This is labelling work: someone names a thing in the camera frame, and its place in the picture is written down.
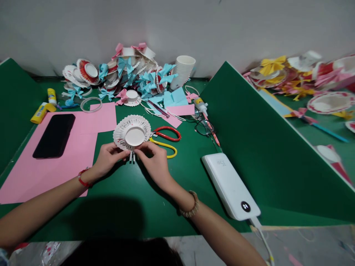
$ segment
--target smartphone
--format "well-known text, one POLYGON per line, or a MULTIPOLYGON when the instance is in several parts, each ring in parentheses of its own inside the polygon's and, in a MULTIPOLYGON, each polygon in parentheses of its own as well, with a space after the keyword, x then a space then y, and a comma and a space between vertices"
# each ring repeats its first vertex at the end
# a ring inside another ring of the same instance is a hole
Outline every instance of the smartphone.
POLYGON ((61 157, 74 121, 73 114, 52 116, 32 157, 36 159, 61 157))

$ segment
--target red bracelet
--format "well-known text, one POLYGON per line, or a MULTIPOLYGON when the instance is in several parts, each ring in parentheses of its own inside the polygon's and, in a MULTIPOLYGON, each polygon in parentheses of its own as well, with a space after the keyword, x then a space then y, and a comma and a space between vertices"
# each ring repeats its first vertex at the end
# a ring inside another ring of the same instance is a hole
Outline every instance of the red bracelet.
POLYGON ((87 171, 87 170, 89 170, 90 168, 87 168, 87 169, 85 169, 85 170, 82 170, 79 174, 78 174, 78 179, 79 179, 79 182, 83 185, 83 186, 85 186, 85 187, 92 187, 92 185, 90 185, 89 183, 85 183, 84 181, 82 181, 81 180, 81 174, 83 173, 83 172, 85 172, 85 171, 87 171))

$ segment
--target hair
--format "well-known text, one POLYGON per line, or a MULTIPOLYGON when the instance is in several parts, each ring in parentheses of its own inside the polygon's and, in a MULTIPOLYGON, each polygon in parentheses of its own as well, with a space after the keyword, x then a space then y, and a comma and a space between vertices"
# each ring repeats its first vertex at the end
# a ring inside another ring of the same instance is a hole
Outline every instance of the hair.
POLYGON ((164 238, 96 239, 83 242, 62 264, 184 266, 179 254, 164 238))

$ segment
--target white power bank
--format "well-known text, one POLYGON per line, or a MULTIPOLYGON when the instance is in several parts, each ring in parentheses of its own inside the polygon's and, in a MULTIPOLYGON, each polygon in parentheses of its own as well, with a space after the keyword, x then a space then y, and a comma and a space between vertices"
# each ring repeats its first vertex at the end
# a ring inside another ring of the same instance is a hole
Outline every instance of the white power bank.
POLYGON ((261 214, 258 205, 224 153, 203 156, 202 162, 230 217, 243 221, 261 214))

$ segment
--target glue stick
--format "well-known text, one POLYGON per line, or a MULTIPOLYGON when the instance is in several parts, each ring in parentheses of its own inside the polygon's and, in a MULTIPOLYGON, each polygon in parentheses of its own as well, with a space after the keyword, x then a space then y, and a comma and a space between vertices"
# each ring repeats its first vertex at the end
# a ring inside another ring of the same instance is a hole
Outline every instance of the glue stick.
POLYGON ((196 99, 193 100, 193 103, 195 104, 196 108, 201 112, 204 113, 206 116, 207 115, 207 103, 204 103, 203 100, 201 99, 201 97, 198 97, 196 99))
POLYGON ((52 88, 48 88, 47 92, 48 92, 48 102, 54 106, 57 106, 57 98, 55 96, 55 90, 52 88))
POLYGON ((34 116, 32 116, 31 122, 35 124, 40 124, 48 111, 55 112, 56 108, 50 103, 43 102, 39 106, 34 116))

